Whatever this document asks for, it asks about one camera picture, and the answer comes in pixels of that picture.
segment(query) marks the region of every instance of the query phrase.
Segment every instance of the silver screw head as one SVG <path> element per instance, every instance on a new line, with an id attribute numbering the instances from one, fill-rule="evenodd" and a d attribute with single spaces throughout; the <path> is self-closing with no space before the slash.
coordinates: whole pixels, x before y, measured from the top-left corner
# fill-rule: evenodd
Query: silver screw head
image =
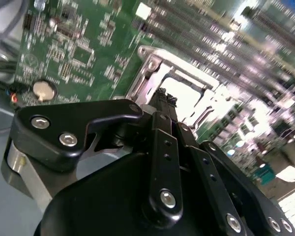
<path id="1" fill-rule="evenodd" d="M 213 151 L 216 151 L 216 148 L 213 144 L 208 144 L 208 146 L 210 147 L 210 149 L 212 149 Z"/>
<path id="2" fill-rule="evenodd" d="M 167 190 L 161 192 L 161 201 L 168 208 L 174 208 L 176 206 L 175 197 Z"/>
<path id="3" fill-rule="evenodd" d="M 269 217 L 268 221 L 269 221 L 271 227 L 274 228 L 276 232 L 281 232 L 281 227 L 279 226 L 279 224 L 275 220 L 273 220 L 271 217 Z"/>
<path id="4" fill-rule="evenodd" d="M 150 71 L 155 71 L 157 69 L 157 63 L 151 60 L 147 67 Z"/>
<path id="5" fill-rule="evenodd" d="M 181 127 L 185 131 L 188 131 L 189 130 L 189 127 L 187 125 L 185 125 L 185 124 L 182 124 Z"/>
<path id="6" fill-rule="evenodd" d="M 227 214 L 226 215 L 226 220 L 229 226 L 236 232 L 240 233 L 241 232 L 241 225 L 240 222 L 232 215 L 232 214 Z"/>
<path id="7" fill-rule="evenodd" d="M 61 134 L 59 141 L 67 147 L 74 147 L 78 143 L 77 137 L 70 133 Z"/>
<path id="8" fill-rule="evenodd" d="M 140 112 L 140 109 L 137 105 L 130 104 L 129 105 L 130 109 L 133 110 L 134 112 Z"/>
<path id="9" fill-rule="evenodd" d="M 290 232 L 290 233 L 293 232 L 292 227 L 290 226 L 289 223 L 287 223 L 286 220 L 281 219 L 281 221 L 282 221 L 282 224 L 283 224 L 284 228 L 285 228 L 288 232 Z"/>
<path id="10" fill-rule="evenodd" d="M 31 124 L 36 129 L 47 129 L 50 125 L 49 121 L 44 117 L 34 117 Z"/>

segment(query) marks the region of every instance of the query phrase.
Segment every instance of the metal bracket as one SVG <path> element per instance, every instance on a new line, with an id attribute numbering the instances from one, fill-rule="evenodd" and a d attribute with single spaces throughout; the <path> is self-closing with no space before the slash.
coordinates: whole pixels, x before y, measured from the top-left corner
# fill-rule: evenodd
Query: metal bracket
<path id="1" fill-rule="evenodd" d="M 246 235 L 246 229 L 238 215 L 230 196 L 224 186 L 223 180 L 215 168 L 211 157 L 198 148 L 198 143 L 188 126 L 183 123 L 176 123 L 176 133 L 181 147 L 179 155 L 181 159 L 187 159 L 191 173 L 199 180 L 195 188 L 204 188 L 203 194 L 206 197 L 204 207 L 206 214 L 214 215 L 215 230 L 219 235 Z"/>
<path id="2" fill-rule="evenodd" d="M 215 90 L 219 86 L 215 78 L 164 49 L 140 46 L 138 55 L 144 63 L 126 98 L 139 105 L 149 103 L 154 92 L 168 77 L 183 82 L 197 91 Z"/>
<path id="3" fill-rule="evenodd" d="M 149 149 L 151 171 L 147 201 L 143 212 L 157 228 L 172 227 L 182 217 L 177 139 L 172 135 L 172 121 L 162 112 L 152 117 L 152 145 Z"/>
<path id="4" fill-rule="evenodd" d="M 86 151 L 87 135 L 108 126 L 137 122 L 143 112 L 130 100 L 25 107 L 13 120 L 15 147 L 52 170 L 75 168 Z"/>
<path id="5" fill-rule="evenodd" d="M 75 170 L 66 173 L 54 172 L 17 150 L 13 142 L 9 149 L 7 163 L 21 176 L 42 212 L 60 190 L 77 181 Z"/>
<path id="6" fill-rule="evenodd" d="M 206 141 L 200 149 L 207 152 L 229 194 L 238 202 L 239 212 L 255 235 L 290 236 L 295 228 L 279 210 L 214 143 Z"/>

